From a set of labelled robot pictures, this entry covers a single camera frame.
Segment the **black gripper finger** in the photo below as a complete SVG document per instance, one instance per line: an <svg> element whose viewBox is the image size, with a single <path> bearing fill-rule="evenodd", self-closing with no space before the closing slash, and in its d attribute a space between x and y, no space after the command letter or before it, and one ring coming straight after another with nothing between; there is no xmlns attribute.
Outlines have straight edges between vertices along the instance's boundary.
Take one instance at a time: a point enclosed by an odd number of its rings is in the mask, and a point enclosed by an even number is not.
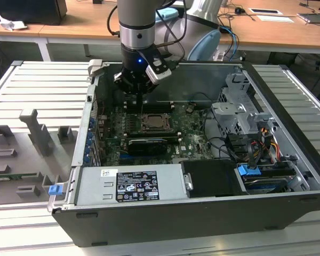
<svg viewBox="0 0 320 256"><path fill-rule="evenodd" d="M114 75L114 84L125 94L129 99L135 100L133 111L140 112L140 76L134 71L126 68Z"/></svg>
<svg viewBox="0 0 320 256"><path fill-rule="evenodd" d="M146 80L139 83L139 112L143 111L143 96L152 92L157 87L151 80Z"/></svg>

